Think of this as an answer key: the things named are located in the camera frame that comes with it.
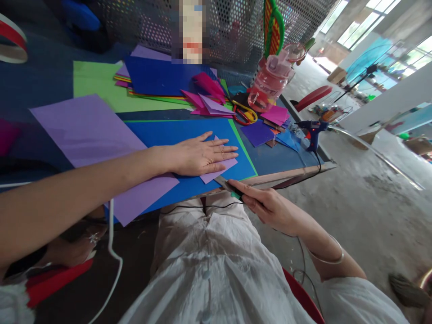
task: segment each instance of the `silver bangle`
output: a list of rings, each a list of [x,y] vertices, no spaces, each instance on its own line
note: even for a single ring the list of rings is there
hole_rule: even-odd
[[[321,261],[323,263],[327,263],[327,264],[331,264],[331,265],[341,264],[342,261],[343,261],[343,258],[344,258],[343,248],[342,248],[342,246],[339,244],[339,242],[333,236],[331,236],[330,234],[329,234],[329,236],[338,244],[339,248],[341,249],[342,255],[341,255],[341,257],[338,260],[336,260],[336,261],[326,261],[326,260],[318,258],[315,255],[315,253],[313,253],[311,250],[309,250],[309,249],[307,249],[307,250],[309,251],[310,255],[312,255],[315,259],[317,259],[317,260],[319,260],[319,261]]]

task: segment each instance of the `water bottle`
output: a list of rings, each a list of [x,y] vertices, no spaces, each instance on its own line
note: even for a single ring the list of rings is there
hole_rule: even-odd
[[[282,90],[294,77],[293,62],[303,57],[306,51],[301,44],[289,44],[279,55],[270,55],[265,66],[258,72],[247,103],[265,113],[275,105]]]

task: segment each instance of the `hand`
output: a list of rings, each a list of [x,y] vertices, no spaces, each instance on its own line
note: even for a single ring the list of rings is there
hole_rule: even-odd
[[[225,170],[225,166],[218,162],[239,156],[234,153],[238,147],[222,146],[228,143],[227,139],[204,142],[211,134],[213,132],[209,131],[176,145],[164,147],[163,160],[169,164],[169,172],[182,176],[199,176]]]
[[[244,193],[242,199],[263,224],[286,235],[298,236],[310,215],[274,189],[256,189],[236,180],[228,181]]]

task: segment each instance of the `concrete floor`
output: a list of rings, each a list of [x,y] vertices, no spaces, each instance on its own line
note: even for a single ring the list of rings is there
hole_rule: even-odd
[[[296,70],[297,75],[284,92],[289,99],[299,100],[328,84],[327,74],[310,58]],[[302,114],[309,117],[307,111]],[[415,280],[432,266],[432,165],[385,130],[377,135],[373,145],[427,188],[417,191],[370,151],[358,150],[343,135],[327,132],[320,141],[339,167],[279,192],[336,237],[369,280],[395,300],[388,286],[389,273],[401,272]],[[255,215],[248,214],[262,242],[282,266],[287,270],[303,269],[297,240],[275,233]],[[138,221],[116,232],[114,249],[124,258],[123,273],[97,323],[116,323],[148,283],[157,231],[155,220]],[[117,271],[117,263],[106,251],[106,241],[99,247],[101,251],[90,271],[39,305],[37,323],[87,323],[98,311]],[[325,317],[332,306],[325,303],[325,292],[308,255],[306,272],[317,289]],[[307,280],[304,286],[314,296]],[[421,311],[402,310],[411,323],[420,321]]]

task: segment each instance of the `table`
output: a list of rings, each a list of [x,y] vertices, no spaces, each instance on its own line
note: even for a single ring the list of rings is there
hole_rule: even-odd
[[[26,34],[29,44],[28,62],[25,64],[0,62],[0,73],[3,76],[8,76],[9,80],[0,88],[0,118],[11,121],[22,129],[22,136],[14,145],[10,156],[41,160],[62,171],[70,170],[72,165],[28,109],[73,97],[72,62],[74,60],[115,63],[123,58],[131,48],[115,45],[108,53],[98,55],[59,44],[29,32],[26,32]],[[218,71],[222,77],[224,75],[226,77],[231,73],[220,67],[218,67]],[[226,79],[228,86],[239,85],[236,81],[230,82],[228,77]],[[278,105],[287,107],[291,116],[296,121],[300,120],[294,107],[283,96],[278,100]],[[189,111],[184,109],[128,112],[119,113],[118,116],[122,120],[205,118],[191,115]],[[300,158],[295,151],[281,144],[276,145],[274,148],[267,145],[254,148],[242,131],[239,133],[259,175],[244,181],[249,185],[268,184],[268,186],[273,186],[275,181],[288,180],[287,183],[279,184],[279,187],[282,187],[300,181],[318,171],[317,160],[309,152],[302,152],[302,158]],[[322,160],[322,171],[336,167],[336,163],[332,161],[322,147],[320,147],[318,153]],[[0,183],[34,181],[48,175],[50,174],[46,171],[19,172],[13,175],[1,176]]]

